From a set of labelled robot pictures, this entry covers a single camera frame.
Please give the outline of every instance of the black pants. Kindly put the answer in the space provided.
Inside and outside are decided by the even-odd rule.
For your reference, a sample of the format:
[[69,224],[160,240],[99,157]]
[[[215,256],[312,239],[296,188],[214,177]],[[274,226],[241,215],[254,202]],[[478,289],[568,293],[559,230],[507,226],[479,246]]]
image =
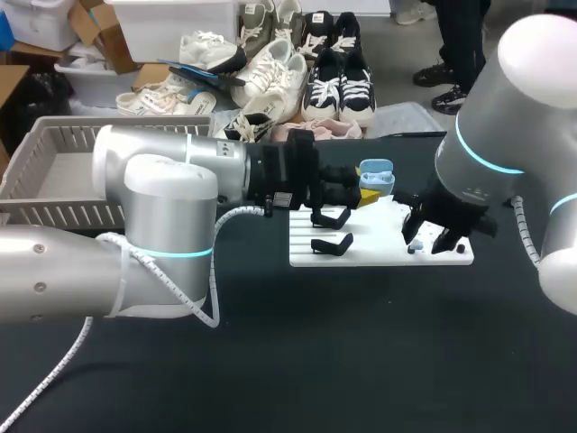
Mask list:
[[577,21],[577,9],[555,9],[553,7],[549,7],[545,10],[545,13],[561,15]]
[[441,59],[453,70],[463,92],[469,93],[485,66],[482,24],[490,0],[427,0],[436,7],[443,36]]

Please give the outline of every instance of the black clip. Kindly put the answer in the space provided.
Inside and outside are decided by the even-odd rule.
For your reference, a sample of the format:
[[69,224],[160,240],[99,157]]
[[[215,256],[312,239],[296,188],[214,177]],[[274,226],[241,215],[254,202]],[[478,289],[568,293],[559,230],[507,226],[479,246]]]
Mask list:
[[313,209],[313,213],[310,215],[310,220],[315,226],[330,228],[331,230],[340,230],[344,227],[350,217],[351,209],[349,208],[345,209],[337,219],[321,214],[320,209]]
[[310,241],[310,247],[313,249],[313,252],[341,257],[353,244],[353,240],[353,234],[349,233],[343,238],[340,244],[331,244],[330,242],[321,239],[313,239]]

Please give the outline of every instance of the pink shoe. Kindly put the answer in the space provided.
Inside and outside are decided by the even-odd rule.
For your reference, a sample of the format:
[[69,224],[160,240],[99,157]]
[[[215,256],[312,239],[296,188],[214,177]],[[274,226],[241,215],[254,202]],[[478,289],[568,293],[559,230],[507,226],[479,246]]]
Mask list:
[[333,119],[313,120],[302,124],[280,124],[272,128],[272,141],[285,142],[291,129],[312,131],[315,140],[354,140],[362,138],[359,124],[339,122]]

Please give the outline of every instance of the yellow object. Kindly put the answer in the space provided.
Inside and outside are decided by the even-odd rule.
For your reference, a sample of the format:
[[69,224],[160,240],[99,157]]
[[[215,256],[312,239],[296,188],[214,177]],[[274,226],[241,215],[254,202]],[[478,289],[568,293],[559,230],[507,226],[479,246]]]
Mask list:
[[361,191],[361,199],[359,200],[359,204],[357,208],[372,205],[379,201],[379,197],[381,196],[380,191],[373,191],[371,189],[360,189]]

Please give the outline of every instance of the plastic crate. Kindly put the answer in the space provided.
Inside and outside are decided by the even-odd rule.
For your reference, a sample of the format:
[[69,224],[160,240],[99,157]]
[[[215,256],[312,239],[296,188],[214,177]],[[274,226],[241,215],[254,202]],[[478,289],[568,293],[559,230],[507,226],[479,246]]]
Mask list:
[[61,51],[78,40],[68,21],[75,0],[5,0],[4,10],[17,41]]
[[116,96],[131,91],[138,71],[118,75],[113,70],[77,69],[69,66],[71,57],[60,59],[54,69],[66,76],[83,106],[116,107]]
[[8,224],[62,230],[124,227],[120,206],[98,198],[92,186],[92,151],[107,124],[208,136],[212,117],[42,117],[26,134],[0,185],[0,213]]
[[123,29],[134,61],[179,61],[180,38],[195,30],[236,42],[236,0],[105,0]]

